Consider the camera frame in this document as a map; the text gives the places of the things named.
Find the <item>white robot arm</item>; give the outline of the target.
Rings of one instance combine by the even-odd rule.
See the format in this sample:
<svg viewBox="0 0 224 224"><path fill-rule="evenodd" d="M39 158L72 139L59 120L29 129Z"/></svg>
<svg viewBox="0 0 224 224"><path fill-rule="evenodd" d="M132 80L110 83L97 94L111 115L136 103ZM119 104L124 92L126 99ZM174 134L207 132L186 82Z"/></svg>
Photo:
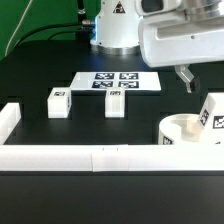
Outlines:
<svg viewBox="0 0 224 224"><path fill-rule="evenodd" d="M172 66L187 91L199 89L191 64L224 60L224 0L101 0L94 51L139 51L151 68Z"/></svg>

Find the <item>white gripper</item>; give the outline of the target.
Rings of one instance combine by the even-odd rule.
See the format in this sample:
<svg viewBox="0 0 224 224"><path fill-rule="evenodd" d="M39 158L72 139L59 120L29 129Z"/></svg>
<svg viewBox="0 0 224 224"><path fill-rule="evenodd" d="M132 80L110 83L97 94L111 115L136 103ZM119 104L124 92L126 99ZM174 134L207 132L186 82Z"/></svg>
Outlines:
<svg viewBox="0 0 224 224"><path fill-rule="evenodd" d="M188 65L224 60L224 16L187 21L177 11L144 17L139 23L140 49L149 67L175 66L188 93L198 93L200 80Z"/></svg>

